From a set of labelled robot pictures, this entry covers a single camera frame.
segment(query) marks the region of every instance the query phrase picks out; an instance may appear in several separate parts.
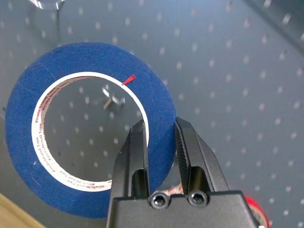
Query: blue painter's tape roll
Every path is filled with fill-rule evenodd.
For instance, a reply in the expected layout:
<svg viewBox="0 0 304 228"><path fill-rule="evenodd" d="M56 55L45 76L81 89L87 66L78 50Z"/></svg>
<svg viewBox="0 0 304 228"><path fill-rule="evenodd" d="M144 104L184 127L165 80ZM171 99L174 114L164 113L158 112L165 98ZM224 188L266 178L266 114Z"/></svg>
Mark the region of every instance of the blue painter's tape roll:
<svg viewBox="0 0 304 228"><path fill-rule="evenodd" d="M130 75L136 79L122 85ZM56 48L34 62L18 79L7 105L6 139L15 169L49 205L90 218L107 214L112 181L76 178L51 156L44 137L44 118L64 86L87 77L105 78L130 94L146 123L151 191L167 176L175 155L175 109L157 75L118 47L78 43Z"/></svg>

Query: screw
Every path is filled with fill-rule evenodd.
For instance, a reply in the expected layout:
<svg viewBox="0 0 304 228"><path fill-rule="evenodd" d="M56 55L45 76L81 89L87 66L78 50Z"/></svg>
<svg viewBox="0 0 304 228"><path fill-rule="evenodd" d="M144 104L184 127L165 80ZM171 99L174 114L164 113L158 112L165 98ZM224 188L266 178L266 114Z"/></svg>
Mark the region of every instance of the screw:
<svg viewBox="0 0 304 228"><path fill-rule="evenodd" d="M164 209L168 207L169 201L169 197L162 192L157 192L150 197L150 205L154 209Z"/></svg>
<svg viewBox="0 0 304 228"><path fill-rule="evenodd" d="M191 205L195 207L204 207L207 205L208 197L204 192L196 190L192 191L188 195L188 201Z"/></svg>

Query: blue tape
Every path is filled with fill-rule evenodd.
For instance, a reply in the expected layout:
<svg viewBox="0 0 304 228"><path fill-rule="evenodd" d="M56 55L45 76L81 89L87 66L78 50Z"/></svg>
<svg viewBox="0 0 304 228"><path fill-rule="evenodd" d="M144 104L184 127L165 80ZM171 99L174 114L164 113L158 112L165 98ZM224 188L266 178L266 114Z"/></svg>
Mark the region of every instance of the blue tape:
<svg viewBox="0 0 304 228"><path fill-rule="evenodd" d="M32 119L38 100L57 80L77 72L98 72L125 81L137 96L149 123L149 184L155 191L166 178L175 155L175 109L157 75L141 60L109 44L77 43L46 53L18 79L7 105L6 139L12 163L30 189L47 204L90 218L107 215L110 190L82 191L57 181L39 161L32 141Z"/></svg>

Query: white cardboard core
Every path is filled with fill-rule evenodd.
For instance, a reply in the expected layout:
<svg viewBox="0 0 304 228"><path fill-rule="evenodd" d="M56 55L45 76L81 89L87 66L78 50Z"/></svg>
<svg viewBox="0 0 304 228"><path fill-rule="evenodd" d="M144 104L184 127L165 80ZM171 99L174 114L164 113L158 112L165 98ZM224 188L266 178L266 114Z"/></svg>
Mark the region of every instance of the white cardboard core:
<svg viewBox="0 0 304 228"><path fill-rule="evenodd" d="M117 79L104 75L97 72L79 72L67 75L50 85L46 91L39 98L32 119L32 141L34 149L38 156L40 163L43 167L52 175L57 181L62 184L80 191L104 191L111 188L112 180L108 181L86 181L77 178L68 172L66 172L53 158L51 155L44 135L44 121L45 115L49 104L51 103L54 96L68 84L84 78L99 77L109 80L116 85L120 86L126 91L138 105L146 128L147 146L149 143L149 125L148 118L145 110L143 109L142 103L139 101L137 96L127 87L122 85L122 82Z"/></svg>

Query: wooden surface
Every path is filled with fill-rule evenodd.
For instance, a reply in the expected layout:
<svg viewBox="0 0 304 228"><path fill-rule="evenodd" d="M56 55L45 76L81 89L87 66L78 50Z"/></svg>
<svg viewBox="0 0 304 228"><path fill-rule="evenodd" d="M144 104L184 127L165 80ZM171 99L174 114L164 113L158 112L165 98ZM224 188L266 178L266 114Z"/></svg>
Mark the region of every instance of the wooden surface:
<svg viewBox="0 0 304 228"><path fill-rule="evenodd" d="M0 228L45 228L45 226L0 194Z"/></svg>

